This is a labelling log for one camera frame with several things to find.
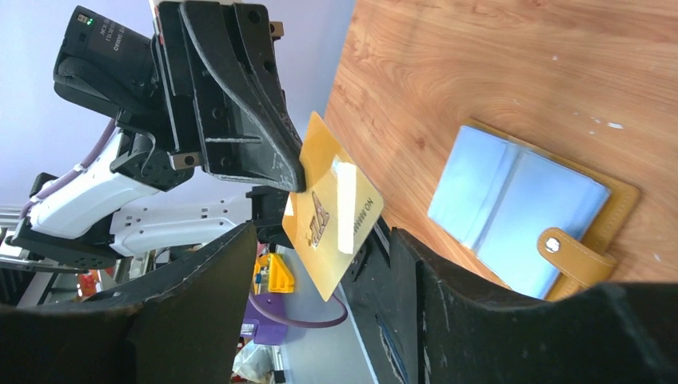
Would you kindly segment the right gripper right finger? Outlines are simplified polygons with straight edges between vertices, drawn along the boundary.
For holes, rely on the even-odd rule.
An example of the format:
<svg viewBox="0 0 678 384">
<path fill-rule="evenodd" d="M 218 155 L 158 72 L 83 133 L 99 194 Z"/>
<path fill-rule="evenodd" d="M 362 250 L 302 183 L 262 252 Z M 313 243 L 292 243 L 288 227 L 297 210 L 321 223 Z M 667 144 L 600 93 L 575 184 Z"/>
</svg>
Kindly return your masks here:
<svg viewBox="0 0 678 384">
<path fill-rule="evenodd" d="M 677 286 L 603 282 L 547 302 L 393 229 L 400 358 L 412 383 L 674 383 Z"/>
</svg>

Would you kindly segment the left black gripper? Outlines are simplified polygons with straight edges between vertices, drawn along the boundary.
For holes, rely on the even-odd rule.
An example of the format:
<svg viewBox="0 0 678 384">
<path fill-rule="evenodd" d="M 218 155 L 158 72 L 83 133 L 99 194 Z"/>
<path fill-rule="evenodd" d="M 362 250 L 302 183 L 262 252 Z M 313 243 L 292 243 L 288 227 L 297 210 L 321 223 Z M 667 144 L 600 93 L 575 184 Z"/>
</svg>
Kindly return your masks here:
<svg viewBox="0 0 678 384">
<path fill-rule="evenodd" d="M 209 1 L 150 5 L 150 37 L 76 6 L 54 64 L 56 94 L 145 135 L 175 170 L 198 167 L 220 180 L 305 190 L 268 10 Z"/>
</svg>

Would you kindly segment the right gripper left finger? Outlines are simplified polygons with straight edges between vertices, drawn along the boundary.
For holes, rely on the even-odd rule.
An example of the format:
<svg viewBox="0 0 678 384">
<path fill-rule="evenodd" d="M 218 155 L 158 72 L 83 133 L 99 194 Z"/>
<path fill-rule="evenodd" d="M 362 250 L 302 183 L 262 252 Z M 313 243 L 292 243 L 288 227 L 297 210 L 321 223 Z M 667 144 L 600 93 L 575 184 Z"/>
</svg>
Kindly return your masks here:
<svg viewBox="0 0 678 384">
<path fill-rule="evenodd" d="M 244 223 L 84 302 L 1 308 L 4 383 L 227 383 L 257 254 Z"/>
</svg>

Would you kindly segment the yellow leather card holder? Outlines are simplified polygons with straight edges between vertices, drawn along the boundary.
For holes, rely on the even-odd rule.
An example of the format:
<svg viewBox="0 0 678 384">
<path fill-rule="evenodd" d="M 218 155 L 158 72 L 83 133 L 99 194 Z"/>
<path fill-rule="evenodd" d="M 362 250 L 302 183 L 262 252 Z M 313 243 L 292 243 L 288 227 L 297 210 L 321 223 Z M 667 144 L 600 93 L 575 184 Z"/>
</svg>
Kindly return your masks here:
<svg viewBox="0 0 678 384">
<path fill-rule="evenodd" d="M 556 301 L 611 276 L 608 246 L 639 196 L 631 184 L 470 122 L 428 216 L 510 289 Z"/>
</svg>

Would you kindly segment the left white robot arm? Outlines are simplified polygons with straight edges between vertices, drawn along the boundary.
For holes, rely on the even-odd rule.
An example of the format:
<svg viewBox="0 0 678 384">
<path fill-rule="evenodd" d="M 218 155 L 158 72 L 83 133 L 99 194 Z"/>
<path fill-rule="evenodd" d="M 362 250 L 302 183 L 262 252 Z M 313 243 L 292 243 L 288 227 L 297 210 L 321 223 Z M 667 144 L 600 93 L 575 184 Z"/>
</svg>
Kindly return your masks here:
<svg viewBox="0 0 678 384">
<path fill-rule="evenodd" d="M 110 123 L 67 174 L 36 178 L 12 246 L 82 271 L 163 246 L 208 242 L 227 224 L 209 210 L 123 211 L 187 182 L 196 169 L 228 182 L 305 190 L 301 140 L 277 72 L 282 24 L 256 3 L 151 7 L 151 37 L 84 6 L 70 15 L 54 90 Z"/>
</svg>

